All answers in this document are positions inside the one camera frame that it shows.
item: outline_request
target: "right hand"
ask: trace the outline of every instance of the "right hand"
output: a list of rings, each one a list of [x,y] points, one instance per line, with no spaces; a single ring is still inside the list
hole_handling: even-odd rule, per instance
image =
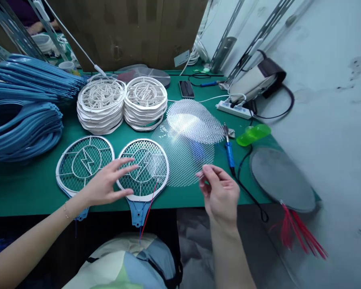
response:
[[[205,208],[210,221],[222,228],[236,227],[238,184],[220,167],[204,165],[202,172],[204,176],[199,180],[199,188],[205,197]]]

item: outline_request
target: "green plastic container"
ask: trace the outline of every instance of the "green plastic container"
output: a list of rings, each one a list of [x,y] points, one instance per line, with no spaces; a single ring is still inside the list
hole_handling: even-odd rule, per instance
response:
[[[253,142],[268,136],[272,132],[271,128],[265,124],[258,124],[256,126],[248,126],[245,133],[237,137],[237,143],[240,146],[248,146]]]

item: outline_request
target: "cardboard box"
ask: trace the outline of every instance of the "cardboard box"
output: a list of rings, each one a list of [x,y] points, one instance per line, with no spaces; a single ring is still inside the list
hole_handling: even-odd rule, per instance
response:
[[[182,69],[174,58],[191,49],[207,0],[49,0],[92,61],[104,71],[144,63]],[[93,65],[63,31],[84,71]]]

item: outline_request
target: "green table mat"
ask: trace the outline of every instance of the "green table mat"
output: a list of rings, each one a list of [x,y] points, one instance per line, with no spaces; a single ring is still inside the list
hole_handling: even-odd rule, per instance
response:
[[[167,89],[170,100],[180,100],[179,80],[187,80],[187,76],[171,76],[171,84]],[[209,80],[193,79],[193,82],[224,80],[222,77],[213,77]],[[214,96],[225,94],[218,86],[194,87],[195,100],[201,101]],[[221,122],[225,122],[229,128],[235,130],[236,136],[241,135],[248,126],[249,121],[237,116],[218,111],[215,105],[221,99],[213,99],[204,102],[203,105]],[[0,216],[18,216],[50,214],[60,207],[67,196],[58,188],[55,178],[57,162],[64,150],[78,138],[88,135],[76,115],[76,103],[62,109],[63,112],[63,136],[58,145],[51,151],[30,160],[27,163],[0,163]],[[105,137],[114,147],[115,155],[118,156],[123,147],[136,138],[150,138],[152,132],[136,132],[125,122],[112,134]],[[235,140],[233,154],[238,164],[248,152],[248,148],[239,146]],[[254,147],[267,146],[281,149],[272,136],[257,141]],[[224,142],[215,145],[214,164],[229,171]],[[271,200],[261,191],[252,179],[248,159],[244,162],[241,171],[241,181],[260,203],[270,203]],[[241,191],[239,204],[251,204],[251,199]],[[153,209],[158,208],[182,208],[204,206],[203,196],[198,184],[188,187],[166,187],[155,199]],[[91,212],[129,210],[125,199],[113,204],[96,206]]]

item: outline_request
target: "blue soldering iron handle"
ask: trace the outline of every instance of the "blue soldering iron handle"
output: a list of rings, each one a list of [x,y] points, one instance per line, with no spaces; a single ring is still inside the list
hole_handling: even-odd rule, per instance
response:
[[[209,83],[203,83],[201,84],[201,87],[204,87],[204,86],[213,86],[213,85],[217,85],[218,83],[216,81],[213,81],[213,82],[209,82]]]
[[[234,157],[233,157],[233,151],[231,149],[231,143],[230,142],[226,143],[226,151],[227,151],[227,160],[229,161],[229,167],[234,168],[235,167]]]

